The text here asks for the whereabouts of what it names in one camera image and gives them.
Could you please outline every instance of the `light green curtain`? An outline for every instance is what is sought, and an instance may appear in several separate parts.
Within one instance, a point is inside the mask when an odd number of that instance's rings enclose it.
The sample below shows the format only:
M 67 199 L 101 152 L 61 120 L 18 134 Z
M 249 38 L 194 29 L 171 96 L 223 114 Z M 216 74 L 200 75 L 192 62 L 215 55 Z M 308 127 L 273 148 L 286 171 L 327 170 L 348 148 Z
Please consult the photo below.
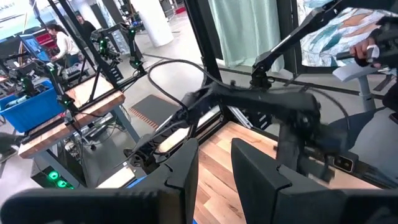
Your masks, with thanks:
M 252 66 L 256 57 L 280 42 L 276 1 L 209 0 L 227 67 Z M 284 67 L 283 57 L 272 66 Z

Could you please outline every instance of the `white shirt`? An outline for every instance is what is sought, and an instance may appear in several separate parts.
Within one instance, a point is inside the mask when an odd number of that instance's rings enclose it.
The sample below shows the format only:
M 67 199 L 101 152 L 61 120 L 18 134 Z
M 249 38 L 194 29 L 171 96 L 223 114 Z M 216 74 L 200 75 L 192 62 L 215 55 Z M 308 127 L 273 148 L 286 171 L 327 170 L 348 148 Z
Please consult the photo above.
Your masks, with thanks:
M 62 58 L 65 54 L 75 55 L 80 52 L 75 41 L 63 32 L 57 33 L 57 45 L 60 49 L 60 53 L 56 55 L 57 59 Z

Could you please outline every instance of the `green led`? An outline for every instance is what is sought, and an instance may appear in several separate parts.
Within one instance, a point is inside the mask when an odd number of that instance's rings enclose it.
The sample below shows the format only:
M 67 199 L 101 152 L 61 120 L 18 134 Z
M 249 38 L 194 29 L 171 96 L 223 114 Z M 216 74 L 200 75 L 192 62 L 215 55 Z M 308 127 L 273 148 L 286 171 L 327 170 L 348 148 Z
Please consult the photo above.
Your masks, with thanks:
M 51 179 L 51 180 L 57 180 L 59 177 L 60 177 L 60 174 L 55 170 L 53 170 L 49 173 L 49 179 Z
M 59 187 L 59 188 L 65 188 L 65 187 L 67 187 L 67 183 L 65 182 L 65 181 L 63 181 L 63 180 L 59 180 L 58 182 L 57 182 L 57 186 Z

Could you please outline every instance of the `monitor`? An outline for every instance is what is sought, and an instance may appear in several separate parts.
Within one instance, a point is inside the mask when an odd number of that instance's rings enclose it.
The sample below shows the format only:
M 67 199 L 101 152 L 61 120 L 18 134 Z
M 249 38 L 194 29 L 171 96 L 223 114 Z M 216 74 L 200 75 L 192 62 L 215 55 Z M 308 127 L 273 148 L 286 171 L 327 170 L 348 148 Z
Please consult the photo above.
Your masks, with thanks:
M 298 23 L 312 10 L 330 0 L 297 0 Z M 337 67 L 354 63 L 354 59 L 336 60 L 336 54 L 366 39 L 377 28 L 383 16 L 395 16 L 389 11 L 347 8 L 325 27 L 301 40 L 302 65 L 307 67 Z
M 26 49 L 39 60 L 50 62 L 51 59 L 32 34 L 19 35 Z

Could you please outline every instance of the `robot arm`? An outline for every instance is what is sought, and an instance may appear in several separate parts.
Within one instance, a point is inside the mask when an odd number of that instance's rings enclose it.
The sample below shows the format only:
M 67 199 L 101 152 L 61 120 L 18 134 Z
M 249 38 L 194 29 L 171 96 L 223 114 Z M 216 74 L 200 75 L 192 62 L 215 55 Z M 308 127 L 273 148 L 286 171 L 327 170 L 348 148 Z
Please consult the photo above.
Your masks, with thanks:
M 151 138 L 139 142 L 133 149 L 133 153 L 129 156 L 132 165 L 142 167 L 147 174 L 156 170 L 159 166 L 155 158 L 158 154 L 157 147 L 177 129 L 196 124 L 203 114 L 214 106 L 222 104 L 273 115 L 285 125 L 286 135 L 295 136 L 290 144 L 281 145 L 279 152 L 283 152 L 278 153 L 280 155 L 277 160 L 293 170 L 305 170 L 302 174 L 311 173 L 327 182 L 333 176 L 330 170 L 326 171 L 327 176 L 322 175 L 319 173 L 322 167 L 305 159 L 304 146 L 317 148 L 322 154 L 337 155 L 345 141 L 344 138 L 333 136 L 332 132 L 326 130 L 320 123 L 320 106 L 315 97 L 309 93 L 273 94 L 213 82 L 195 93 L 187 94 L 183 103 L 188 111 L 181 109 L 176 112 Z M 332 140 L 334 144 L 324 145 L 326 138 L 329 142 Z

